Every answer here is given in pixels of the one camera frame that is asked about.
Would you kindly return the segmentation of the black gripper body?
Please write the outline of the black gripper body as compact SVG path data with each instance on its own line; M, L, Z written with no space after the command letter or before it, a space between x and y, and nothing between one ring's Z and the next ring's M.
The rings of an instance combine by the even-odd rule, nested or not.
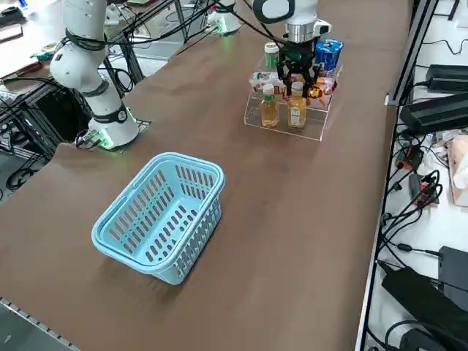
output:
M285 42L280 49L280 62L288 69L310 70L315 57L315 40Z

